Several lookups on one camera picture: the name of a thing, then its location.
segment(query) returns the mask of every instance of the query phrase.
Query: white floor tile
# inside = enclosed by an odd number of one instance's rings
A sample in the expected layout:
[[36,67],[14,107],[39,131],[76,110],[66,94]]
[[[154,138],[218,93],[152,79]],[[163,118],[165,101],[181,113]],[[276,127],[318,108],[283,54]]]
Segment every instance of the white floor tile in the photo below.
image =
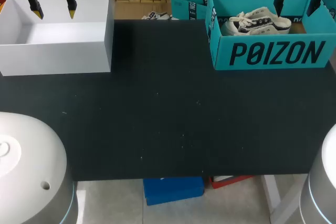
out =
[[155,206],[143,204],[143,224],[269,224],[269,212],[259,177],[219,189],[202,197]]
[[142,179],[79,182],[77,224],[141,224]]

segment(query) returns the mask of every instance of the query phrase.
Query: white cardboard box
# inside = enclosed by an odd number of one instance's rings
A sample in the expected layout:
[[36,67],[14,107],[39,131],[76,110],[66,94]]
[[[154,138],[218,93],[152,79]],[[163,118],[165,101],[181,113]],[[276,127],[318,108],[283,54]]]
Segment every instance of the white cardboard box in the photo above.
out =
[[43,19],[28,0],[7,0],[0,13],[2,75],[111,71],[111,0],[76,0],[73,19],[66,0],[38,1]]

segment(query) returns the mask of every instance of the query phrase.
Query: black tabletop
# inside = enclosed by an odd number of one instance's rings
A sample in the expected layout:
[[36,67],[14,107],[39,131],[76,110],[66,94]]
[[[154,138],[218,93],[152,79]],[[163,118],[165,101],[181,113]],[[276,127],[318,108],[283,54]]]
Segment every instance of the black tabletop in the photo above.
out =
[[111,73],[1,77],[75,180],[307,173],[336,123],[324,69],[215,71],[203,21],[116,21]]

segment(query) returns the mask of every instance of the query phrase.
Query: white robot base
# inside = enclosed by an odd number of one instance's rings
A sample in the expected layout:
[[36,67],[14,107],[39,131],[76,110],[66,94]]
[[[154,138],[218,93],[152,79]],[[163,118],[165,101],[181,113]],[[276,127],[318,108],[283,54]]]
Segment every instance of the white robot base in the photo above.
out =
[[0,112],[0,223],[76,224],[64,146],[45,123]]

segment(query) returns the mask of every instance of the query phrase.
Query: white sneaker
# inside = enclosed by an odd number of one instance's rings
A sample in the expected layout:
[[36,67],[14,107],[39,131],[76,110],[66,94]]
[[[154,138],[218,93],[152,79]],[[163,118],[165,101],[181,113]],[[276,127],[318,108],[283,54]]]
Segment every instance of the white sneaker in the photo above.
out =
[[231,17],[221,27],[223,35],[288,34],[291,21],[271,13],[267,7]]

